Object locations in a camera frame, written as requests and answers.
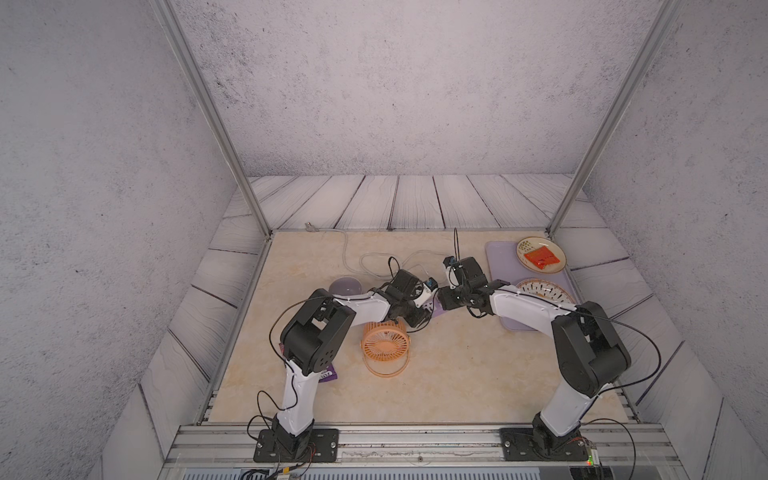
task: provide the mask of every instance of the red food item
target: red food item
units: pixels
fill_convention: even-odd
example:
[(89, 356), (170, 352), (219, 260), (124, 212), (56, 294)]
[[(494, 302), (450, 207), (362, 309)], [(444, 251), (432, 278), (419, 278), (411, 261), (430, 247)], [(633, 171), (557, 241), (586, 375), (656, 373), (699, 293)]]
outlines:
[(547, 247), (537, 248), (532, 252), (526, 253), (525, 258), (527, 258), (540, 270), (543, 270), (547, 265), (560, 263), (560, 259), (557, 258), (554, 253), (552, 253), (551, 250), (549, 250)]

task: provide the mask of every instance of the white wooden panel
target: white wooden panel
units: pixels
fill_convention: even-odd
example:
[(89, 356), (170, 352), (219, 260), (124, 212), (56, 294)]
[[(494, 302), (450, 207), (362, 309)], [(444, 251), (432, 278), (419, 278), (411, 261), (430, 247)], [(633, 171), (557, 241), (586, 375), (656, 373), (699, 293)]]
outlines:
[(250, 253), (207, 250), (192, 285), (239, 306), (258, 259)]
[[(655, 296), (622, 313), (616, 320), (632, 325), (652, 338), (661, 351), (662, 366), (667, 364), (667, 360), (683, 341), (680, 332), (677, 331), (667, 312), (661, 306), (659, 299)], [(634, 382), (653, 372), (658, 364), (658, 357), (656, 349), (650, 342), (639, 333), (621, 325), (616, 325), (616, 331), (632, 358), (632, 366), (621, 374), (621, 383)], [(637, 402), (652, 381), (653, 379), (650, 379), (637, 385), (624, 387), (624, 391), (632, 402)]]
[(629, 257), (607, 228), (562, 228), (554, 241), (562, 247), (570, 268), (598, 265)]
[(705, 480), (751, 480), (768, 477), (768, 459), (760, 451), (728, 401), (723, 402)]
[(568, 209), (562, 227), (605, 227), (605, 220), (589, 202), (576, 201)]
[(222, 219), (208, 248), (230, 252), (259, 253), (266, 239), (253, 215)]
[(237, 309), (196, 288), (187, 290), (168, 329), (212, 378)]
[(297, 177), (261, 202), (270, 228), (280, 228), (330, 177)]
[(445, 228), (498, 228), (466, 175), (436, 175), (435, 187)]
[(107, 480), (155, 480), (160, 473), (165, 456), (161, 455), (152, 420), (138, 386), (131, 392), (101, 457), (103, 465), (98, 466), (103, 468)]
[(609, 316), (617, 315), (651, 294), (629, 260), (590, 266), (571, 274), (584, 300), (599, 303)]
[(470, 175), (480, 197), (504, 228), (546, 227), (549, 219), (501, 175)]
[[(565, 190), (571, 182), (563, 174), (517, 174), (502, 175), (531, 202), (552, 218), (563, 200)], [(587, 200), (584, 192), (577, 197)], [(563, 227), (605, 227), (605, 222), (588, 201), (574, 202), (568, 211)]]
[(101, 474), (101, 469), (101, 455), (99, 455), (98, 458), (96, 458), (96, 463), (91, 468), (91, 473), (88, 474), (88, 480), (103, 480), (104, 476)]
[(318, 228), (333, 228), (339, 221), (364, 175), (336, 175), (331, 177), (280, 228), (303, 229), (306, 222)]
[(638, 403), (644, 422), (659, 422), (691, 480), (701, 480), (723, 396), (684, 343)]
[[(256, 195), (256, 199), (260, 202), (266, 197), (275, 193), (280, 187), (287, 184), (293, 179), (293, 177), (249, 177), (250, 186), (253, 189), (253, 193)], [(250, 215), (250, 208), (245, 203), (243, 192), (240, 188), (235, 190), (232, 194), (232, 200), (227, 207), (227, 211), (224, 212), (224, 218), (235, 217), (237, 215)]]
[(389, 226), (397, 177), (367, 176), (349, 202), (336, 228), (341, 230), (384, 230)]
[(656, 469), (660, 480), (690, 480), (685, 468), (679, 465), (656, 465)]
[(391, 228), (444, 228), (432, 177), (402, 175), (398, 179)]
[(179, 425), (194, 421), (207, 387), (197, 365), (170, 332), (166, 333), (141, 379), (163, 457), (168, 454)]

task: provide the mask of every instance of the fan grille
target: fan grille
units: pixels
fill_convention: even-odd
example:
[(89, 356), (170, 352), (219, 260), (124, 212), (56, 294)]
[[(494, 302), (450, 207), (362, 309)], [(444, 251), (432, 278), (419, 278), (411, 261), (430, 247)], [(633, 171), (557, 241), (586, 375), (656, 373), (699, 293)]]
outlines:
[(367, 323), (362, 351), (371, 360), (389, 362), (408, 352), (410, 339), (402, 322)]

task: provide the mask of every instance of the white plate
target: white plate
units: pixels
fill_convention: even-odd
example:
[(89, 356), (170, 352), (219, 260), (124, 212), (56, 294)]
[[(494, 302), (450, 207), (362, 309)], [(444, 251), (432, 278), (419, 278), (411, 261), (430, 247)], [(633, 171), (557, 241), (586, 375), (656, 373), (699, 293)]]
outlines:
[(523, 280), (518, 283), (518, 288), (526, 293), (539, 295), (541, 298), (545, 298), (553, 302), (576, 303), (574, 297), (572, 297), (570, 293), (566, 292), (565, 288), (559, 286), (556, 283), (552, 283), (549, 280), (542, 280), (540, 278)]
[[(552, 254), (554, 254), (560, 260), (560, 263), (553, 263), (552, 265), (547, 265), (542, 269), (535, 266), (529, 259), (525, 258), (526, 253), (530, 253), (542, 247), (547, 247), (549, 251), (551, 251)], [(567, 261), (563, 249), (558, 247), (555, 242), (541, 237), (528, 237), (520, 240), (518, 242), (517, 254), (520, 263), (522, 263), (525, 268), (529, 269), (531, 272), (536, 273), (557, 273), (565, 268), (565, 263)]]

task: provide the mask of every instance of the power cord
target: power cord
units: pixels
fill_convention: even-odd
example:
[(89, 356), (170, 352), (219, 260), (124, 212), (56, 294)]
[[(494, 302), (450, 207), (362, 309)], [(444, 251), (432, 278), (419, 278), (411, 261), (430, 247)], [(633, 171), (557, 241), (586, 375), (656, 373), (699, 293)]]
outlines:
[(637, 463), (637, 447), (634, 444), (634, 439), (632, 438), (632, 432), (629, 431), (629, 429), (625, 424), (619, 422), (618, 420), (613, 420), (613, 419), (594, 419), (594, 420), (590, 420), (589, 422), (582, 423), (582, 425), (589, 425), (595, 422), (613, 422), (619, 425), (622, 429), (627, 431), (627, 435), (629, 435), (629, 439), (632, 442), (632, 470), (629, 472), (629, 476), (627, 477), (627, 480), (632, 480), (632, 475), (634, 475), (634, 466)]
[(254, 480), (255, 475), (269, 475), (268, 468), (252, 468), (240, 474), (239, 480)]
[[(344, 264), (344, 268), (346, 268), (346, 269), (347, 269), (349, 272), (351, 272), (351, 273), (357, 273), (357, 274), (359, 274), (359, 275), (368, 275), (368, 276), (372, 276), (372, 277), (374, 277), (374, 278), (376, 278), (376, 279), (378, 279), (378, 280), (390, 280), (390, 277), (389, 277), (389, 276), (387, 276), (385, 273), (377, 273), (377, 272), (374, 272), (374, 271), (372, 271), (371, 269), (369, 269), (369, 268), (368, 268), (368, 267), (367, 267), (367, 266), (366, 266), (366, 265), (363, 263), (363, 261), (364, 261), (364, 259), (365, 259), (365, 258), (367, 258), (367, 257), (371, 257), (371, 256), (378, 256), (378, 257), (392, 257), (392, 258), (394, 258), (395, 260), (398, 260), (398, 259), (397, 259), (397, 257), (395, 257), (394, 255), (392, 255), (392, 254), (390, 254), (390, 253), (380, 253), (380, 252), (368, 252), (368, 253), (364, 253), (364, 254), (363, 254), (363, 255), (362, 255), (362, 256), (361, 256), (361, 257), (358, 259), (358, 264), (359, 264), (359, 266), (360, 266), (360, 269), (361, 269), (361, 270), (358, 270), (358, 269), (354, 269), (354, 268), (352, 268), (352, 267), (351, 267), (351, 266), (350, 266), (350, 265), (347, 263), (347, 261), (346, 261), (346, 248), (347, 248), (347, 246), (349, 245), (349, 235), (347, 235), (347, 232), (346, 232), (346, 231), (344, 231), (344, 230), (339, 230), (339, 229), (336, 229), (336, 228), (317, 228), (317, 227), (315, 227), (314, 225), (312, 225), (310, 222), (307, 222), (307, 223), (306, 223), (306, 230), (307, 230), (307, 231), (309, 231), (309, 232), (337, 232), (337, 233), (341, 233), (342, 235), (344, 235), (344, 247), (342, 248), (342, 254), (341, 254), (341, 260), (342, 260), (342, 263)], [(417, 266), (418, 266), (418, 267), (421, 267), (421, 269), (422, 269), (422, 270), (424, 270), (424, 273), (426, 273), (426, 275), (427, 275), (427, 277), (428, 277), (428, 278), (429, 278), (431, 275), (429, 275), (429, 271), (426, 269), (426, 267), (425, 267), (424, 265), (422, 265), (422, 264), (420, 264), (420, 263), (415, 263), (415, 264), (414, 264), (414, 265), (412, 265), (411, 267), (407, 267), (407, 265), (408, 265), (409, 261), (410, 261), (410, 260), (411, 260), (411, 259), (412, 259), (414, 256), (416, 256), (416, 255), (418, 255), (418, 254), (420, 254), (420, 253), (430, 253), (430, 254), (432, 254), (432, 255), (439, 255), (439, 256), (442, 256), (442, 257), (446, 257), (446, 256), (448, 256), (448, 253), (443, 253), (443, 252), (435, 252), (435, 251), (432, 251), (432, 250), (417, 250), (417, 251), (415, 251), (415, 252), (411, 253), (410, 255), (408, 255), (408, 257), (405, 259), (405, 261), (403, 261), (403, 262), (402, 262), (402, 267), (403, 267), (403, 268), (411, 268), (411, 267), (417, 267)]]
[(315, 453), (317, 452), (317, 447), (315, 446), (314, 443), (308, 444), (308, 446), (306, 448), (307, 448), (307, 450), (304, 450), (304, 452), (309, 452), (310, 453), (309, 463), (301, 462), (298, 465), (291, 465), (290, 467), (280, 468), (280, 460), (278, 460), (277, 461), (277, 466), (275, 467), (275, 471), (272, 472), (271, 475), (268, 475), (267, 477), (265, 477), (263, 480), (274, 480), (281, 473), (292, 472), (293, 470), (296, 470), (297, 468), (302, 468), (304, 465), (306, 465), (306, 469), (303, 472), (301, 472), (301, 475), (298, 475), (297, 477), (294, 477), (294, 478), (302, 478), (304, 476), (304, 474), (306, 473), (306, 471), (309, 470), (310, 467), (312, 466), (312, 460), (315, 458)]
[(399, 262), (399, 261), (397, 261), (397, 259), (396, 259), (395, 257), (391, 257), (391, 256), (390, 256), (390, 257), (387, 259), (387, 261), (386, 261), (386, 266), (388, 266), (388, 267), (389, 267), (389, 274), (390, 274), (390, 275), (392, 275), (392, 280), (394, 280), (394, 279), (395, 279), (395, 274), (394, 274), (394, 272), (392, 272), (392, 261), (393, 261), (393, 260), (395, 261), (395, 263), (397, 263), (397, 270), (398, 270), (398, 271), (400, 270), (400, 262)]
[(609, 318), (606, 318), (604, 316), (592, 315), (591, 313), (587, 313), (587, 312), (579, 312), (578, 310), (567, 309), (567, 308), (563, 307), (562, 305), (558, 305), (557, 303), (550, 302), (549, 300), (547, 300), (547, 299), (545, 299), (543, 297), (540, 297), (539, 295), (532, 295), (532, 294), (526, 293), (526, 292), (513, 292), (511, 290), (506, 290), (506, 291), (508, 291), (509, 293), (514, 293), (516, 295), (530, 296), (531, 298), (535, 298), (537, 300), (544, 301), (546, 303), (549, 303), (552, 306), (556, 306), (557, 308), (559, 308), (561, 310), (565, 310), (566, 312), (572, 312), (572, 313), (577, 313), (577, 314), (583, 315), (583, 316), (589, 316), (589, 317), (591, 317), (593, 319), (606, 320), (608, 322), (615, 323), (617, 325), (621, 325), (623, 327), (626, 327), (626, 328), (628, 328), (630, 330), (634, 330), (635, 332), (640, 333), (642, 336), (644, 336), (650, 342), (650, 344), (652, 346), (654, 346), (654, 348), (656, 349), (657, 364), (656, 364), (656, 368), (654, 369), (654, 371), (650, 375), (645, 376), (645, 377), (643, 377), (643, 378), (641, 378), (639, 380), (635, 380), (634, 382), (625, 383), (625, 384), (619, 385), (619, 386), (612, 386), (610, 388), (601, 390), (594, 397), (594, 399), (592, 399), (592, 403), (589, 405), (589, 408), (587, 408), (584, 411), (584, 414), (581, 415), (582, 418), (584, 418), (584, 415), (586, 415), (587, 412), (589, 412), (589, 409), (592, 408), (592, 405), (594, 405), (595, 401), (597, 401), (598, 396), (602, 395), (603, 393), (610, 392), (611, 390), (623, 389), (626, 386), (637, 385), (638, 383), (642, 383), (642, 382), (645, 382), (646, 380), (650, 380), (659, 372), (659, 370), (661, 370), (661, 350), (659, 350), (659, 346), (645, 332), (640, 331), (639, 329), (633, 327), (632, 325), (627, 325), (626, 323), (619, 322), (618, 320), (614, 320), (614, 319), (609, 319)]

